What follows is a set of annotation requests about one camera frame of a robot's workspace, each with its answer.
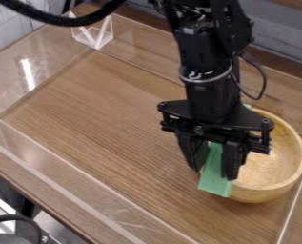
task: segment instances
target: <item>bowl rim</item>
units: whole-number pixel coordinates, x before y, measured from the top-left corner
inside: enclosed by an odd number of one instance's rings
[[[254,109],[256,112],[261,113],[263,115],[268,115],[269,117],[273,118],[275,121],[279,121],[281,124],[284,124],[284,126],[289,129],[289,131],[293,134],[293,137],[296,139],[296,141],[300,144],[300,148],[302,151],[302,138],[299,134],[299,132],[296,131],[295,127],[288,123],[287,120],[284,120],[281,117],[279,117],[276,114],[273,114],[272,112],[260,110],[260,109]],[[238,188],[250,190],[250,191],[269,191],[269,190],[277,190],[281,189],[292,184],[296,183],[296,181],[300,179],[302,175],[302,158],[301,158],[301,163],[299,165],[297,171],[295,172],[295,174],[292,175],[291,178],[288,178],[287,180],[281,181],[280,183],[276,183],[273,185],[267,185],[263,187],[250,187],[246,183],[241,183],[238,182],[238,180],[234,181],[234,186],[237,186]]]

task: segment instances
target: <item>cable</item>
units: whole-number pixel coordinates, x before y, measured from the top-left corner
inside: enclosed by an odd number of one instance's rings
[[[250,64],[253,65],[261,72],[261,76],[263,76],[263,88],[261,88],[261,93],[258,96],[254,96],[252,95],[245,89],[244,87],[241,86],[238,80],[237,80],[237,77],[234,76],[234,74],[232,75],[233,77],[233,81],[236,83],[236,85],[238,86],[240,90],[242,91],[242,93],[250,97],[253,100],[261,100],[264,94],[265,94],[265,91],[267,91],[267,86],[268,86],[268,74],[267,74],[267,71],[261,65],[261,63],[253,58],[253,56],[246,52],[246,51],[242,51],[240,53],[240,57]]]
[[[42,244],[42,228],[33,219],[21,215],[0,215],[0,222],[16,221],[16,220],[28,222],[36,227],[38,232],[38,243]]]
[[[62,27],[81,27],[94,24],[113,13],[124,4],[124,2],[125,0],[112,0],[96,12],[78,18],[68,18],[41,11],[36,7],[20,2],[18,0],[0,0],[0,4],[5,7],[21,13],[26,17],[42,21],[50,25]]]

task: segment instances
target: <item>wooden bowl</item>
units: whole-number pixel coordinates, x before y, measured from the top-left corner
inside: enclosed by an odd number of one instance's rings
[[[271,155],[250,153],[234,182],[232,199],[263,203],[285,194],[301,178],[302,139],[291,124],[279,116],[263,110],[254,111],[276,122],[272,133],[273,151]]]

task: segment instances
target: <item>green sponge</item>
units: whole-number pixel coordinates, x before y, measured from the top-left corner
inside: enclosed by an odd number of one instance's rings
[[[208,151],[206,164],[202,168],[198,189],[229,197],[233,189],[233,181],[222,177],[222,151],[222,145],[212,143]]]

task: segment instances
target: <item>green object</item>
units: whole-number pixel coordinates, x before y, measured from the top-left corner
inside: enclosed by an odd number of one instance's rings
[[[202,168],[198,189],[229,197],[233,189],[233,181],[230,181],[228,177],[222,177],[222,151],[222,145],[212,143],[206,164]]]

